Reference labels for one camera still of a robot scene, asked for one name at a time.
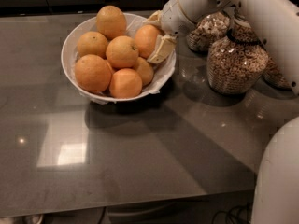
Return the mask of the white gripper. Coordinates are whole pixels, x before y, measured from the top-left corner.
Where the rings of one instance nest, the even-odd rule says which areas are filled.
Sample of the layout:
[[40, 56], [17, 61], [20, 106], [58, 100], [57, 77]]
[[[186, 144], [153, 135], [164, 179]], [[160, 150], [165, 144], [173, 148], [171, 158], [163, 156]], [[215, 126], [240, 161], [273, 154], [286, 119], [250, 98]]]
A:
[[158, 35], [149, 63], [163, 62], [175, 49], [175, 36], [185, 36], [195, 29], [196, 24], [209, 14], [228, 7], [228, 0], [169, 0], [162, 11], [157, 10], [146, 18], [145, 25], [153, 25], [169, 35]]

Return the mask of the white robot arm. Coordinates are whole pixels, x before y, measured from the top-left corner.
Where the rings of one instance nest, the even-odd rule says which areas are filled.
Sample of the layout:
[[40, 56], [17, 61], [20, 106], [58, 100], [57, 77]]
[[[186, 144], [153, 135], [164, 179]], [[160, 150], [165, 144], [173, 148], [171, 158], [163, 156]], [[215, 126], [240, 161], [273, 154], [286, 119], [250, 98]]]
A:
[[[299, 8], [290, 0], [169, 0], [147, 22], [175, 39], [205, 15], [236, 5], [276, 67], [265, 80], [299, 95]], [[264, 151], [251, 224], [299, 224], [299, 118], [282, 126]]]

